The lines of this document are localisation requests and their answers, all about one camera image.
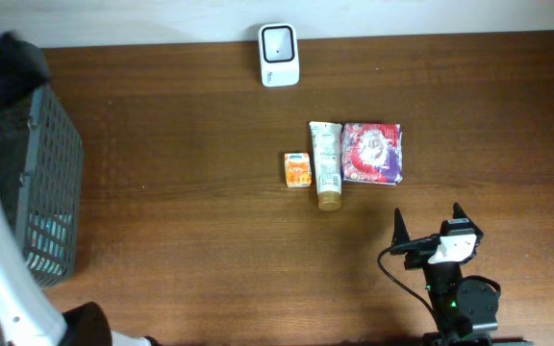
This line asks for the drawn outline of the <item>red purple floral package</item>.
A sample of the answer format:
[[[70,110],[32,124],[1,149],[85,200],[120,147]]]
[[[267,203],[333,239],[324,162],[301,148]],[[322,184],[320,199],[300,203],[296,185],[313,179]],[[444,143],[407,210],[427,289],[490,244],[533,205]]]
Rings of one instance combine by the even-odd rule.
[[[341,134],[345,181],[398,185],[402,181],[402,132],[399,124],[346,123]]]

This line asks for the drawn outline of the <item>cream tube gold cap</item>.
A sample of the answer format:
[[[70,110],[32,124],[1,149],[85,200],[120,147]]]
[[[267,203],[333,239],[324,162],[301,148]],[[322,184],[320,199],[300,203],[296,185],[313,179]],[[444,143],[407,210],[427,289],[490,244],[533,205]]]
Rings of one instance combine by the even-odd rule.
[[[310,123],[318,207],[324,211],[341,207],[341,130],[338,123]]]

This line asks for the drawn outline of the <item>white barcode scanner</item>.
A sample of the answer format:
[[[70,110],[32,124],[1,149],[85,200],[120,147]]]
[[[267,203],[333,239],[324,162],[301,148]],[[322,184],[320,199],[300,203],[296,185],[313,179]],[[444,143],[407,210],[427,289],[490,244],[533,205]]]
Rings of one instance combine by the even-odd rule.
[[[263,25],[258,30],[258,45],[261,78],[265,87],[290,87],[299,82],[298,40],[292,25]]]

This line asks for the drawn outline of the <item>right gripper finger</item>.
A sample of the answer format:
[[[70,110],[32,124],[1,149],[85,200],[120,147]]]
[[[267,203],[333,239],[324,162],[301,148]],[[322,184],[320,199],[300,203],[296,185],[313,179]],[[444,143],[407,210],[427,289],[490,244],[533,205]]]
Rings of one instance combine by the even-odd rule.
[[[392,244],[403,244],[410,242],[410,236],[406,228],[400,208],[394,210],[394,227],[392,234]]]
[[[453,204],[453,213],[452,213],[453,219],[466,219],[467,215],[463,208],[460,206],[459,203],[455,202]]]

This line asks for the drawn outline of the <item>orange tissue pack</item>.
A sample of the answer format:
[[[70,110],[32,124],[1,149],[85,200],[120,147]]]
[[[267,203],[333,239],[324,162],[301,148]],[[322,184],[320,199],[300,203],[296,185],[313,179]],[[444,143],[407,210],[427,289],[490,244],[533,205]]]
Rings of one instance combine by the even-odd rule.
[[[312,184],[311,160],[308,153],[284,155],[287,187],[308,187]]]

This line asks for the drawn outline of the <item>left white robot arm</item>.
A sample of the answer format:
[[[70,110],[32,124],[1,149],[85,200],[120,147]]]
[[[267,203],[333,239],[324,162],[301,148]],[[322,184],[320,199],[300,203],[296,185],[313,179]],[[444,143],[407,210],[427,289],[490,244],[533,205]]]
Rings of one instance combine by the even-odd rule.
[[[55,308],[45,289],[75,269],[85,151],[42,52],[0,35],[0,345],[149,345],[89,302]]]

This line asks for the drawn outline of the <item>grey plastic mesh basket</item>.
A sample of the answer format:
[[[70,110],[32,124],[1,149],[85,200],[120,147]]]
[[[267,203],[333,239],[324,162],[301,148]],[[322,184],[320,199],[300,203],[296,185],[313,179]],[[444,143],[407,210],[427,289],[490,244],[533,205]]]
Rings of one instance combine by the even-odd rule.
[[[50,288],[74,273],[83,141],[49,85],[1,115],[2,207],[25,265]]]

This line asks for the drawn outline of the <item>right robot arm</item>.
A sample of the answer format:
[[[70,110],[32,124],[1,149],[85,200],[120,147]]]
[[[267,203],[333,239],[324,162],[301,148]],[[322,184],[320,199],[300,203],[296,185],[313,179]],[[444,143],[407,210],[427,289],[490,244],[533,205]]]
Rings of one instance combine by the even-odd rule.
[[[429,300],[426,302],[437,330],[423,336],[425,345],[491,345],[497,330],[501,286],[476,275],[465,277],[461,267],[477,254],[483,231],[453,205],[450,219],[440,231],[411,239],[400,210],[394,211],[394,230],[389,248],[405,257],[404,268],[423,271]]]

